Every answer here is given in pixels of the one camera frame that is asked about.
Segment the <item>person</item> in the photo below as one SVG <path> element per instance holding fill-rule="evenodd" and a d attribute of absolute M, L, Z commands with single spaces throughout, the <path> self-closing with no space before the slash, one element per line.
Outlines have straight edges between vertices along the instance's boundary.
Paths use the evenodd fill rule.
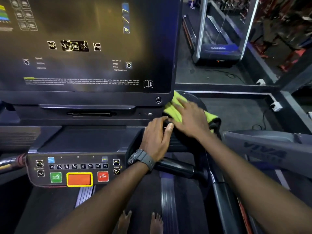
<path fill-rule="evenodd" d="M 250 215 L 266 233 L 312 233 L 310 207 L 224 145 L 210 132 L 204 111 L 195 103 L 179 102 L 182 106 L 174 104 L 174 107 L 181 113 L 182 122 L 168 117 L 155 118 L 144 131 L 141 149 L 154 161 L 160 161 L 169 147 L 170 135 L 175 126 L 201 143 L 223 170 L 227 182 Z M 165 120 L 170 124 L 163 133 Z M 123 210 L 148 170 L 147 165 L 141 162 L 131 165 L 48 234 L 111 234 L 118 220 L 118 233 L 125 234 L 132 213 L 126 215 Z M 151 234 L 162 234 L 162 231 L 163 221 L 158 214 L 153 213 Z"/>

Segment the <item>black power cord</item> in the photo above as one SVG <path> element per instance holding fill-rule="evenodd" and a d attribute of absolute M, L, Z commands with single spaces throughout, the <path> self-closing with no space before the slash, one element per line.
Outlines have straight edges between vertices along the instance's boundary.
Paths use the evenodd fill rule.
<path fill-rule="evenodd" d="M 245 82 L 236 74 L 233 74 L 233 73 L 230 73 L 230 72 L 227 72 L 227 71 L 224 71 L 224 70 L 209 70 L 207 69 L 206 71 L 217 71 L 217 72 L 221 72 L 221 73 L 224 73 L 228 78 L 230 79 L 235 79 L 235 78 L 238 78 L 241 82 L 243 82 L 243 84 L 245 84 Z"/>
<path fill-rule="evenodd" d="M 255 125 L 252 126 L 252 130 L 256 130 L 256 129 L 255 129 L 255 126 L 259 126 L 260 130 L 266 130 L 266 121 L 265 121 L 264 116 L 265 116 L 265 113 L 266 113 L 267 111 L 269 111 L 271 108 L 274 108 L 274 105 L 273 105 L 273 104 L 272 104 L 269 108 L 267 108 L 266 110 L 264 110 L 264 112 L 263 112 L 263 114 L 262 114 L 262 123 L 263 123 L 263 126 L 264 126 L 264 127 L 262 127 L 262 126 L 259 125 L 259 124 L 255 124 Z"/>

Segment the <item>yellow button border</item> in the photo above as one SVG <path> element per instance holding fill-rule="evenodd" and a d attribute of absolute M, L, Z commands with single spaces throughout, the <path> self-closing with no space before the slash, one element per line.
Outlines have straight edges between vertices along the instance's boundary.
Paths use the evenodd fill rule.
<path fill-rule="evenodd" d="M 81 175 L 81 174 L 90 174 L 91 175 L 91 185 L 68 185 L 68 175 Z M 93 186 L 93 173 L 66 173 L 66 185 L 68 187 L 90 187 Z"/>

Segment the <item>gray wristwatch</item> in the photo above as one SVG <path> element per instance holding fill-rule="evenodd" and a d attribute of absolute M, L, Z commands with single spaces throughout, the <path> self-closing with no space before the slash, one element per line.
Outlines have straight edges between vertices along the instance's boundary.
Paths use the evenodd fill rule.
<path fill-rule="evenodd" d="M 128 164 L 132 165 L 136 161 L 145 163 L 149 167 L 150 170 L 152 170 L 153 167 L 155 166 L 154 159 L 142 149 L 138 149 L 134 154 L 130 156 L 130 158 L 128 159 Z"/>

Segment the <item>treadmill screen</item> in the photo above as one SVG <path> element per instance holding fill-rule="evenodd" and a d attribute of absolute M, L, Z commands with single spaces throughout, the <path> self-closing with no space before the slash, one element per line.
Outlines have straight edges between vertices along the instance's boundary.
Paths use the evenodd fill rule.
<path fill-rule="evenodd" d="M 180 0 L 0 0 L 0 90 L 169 93 Z"/>

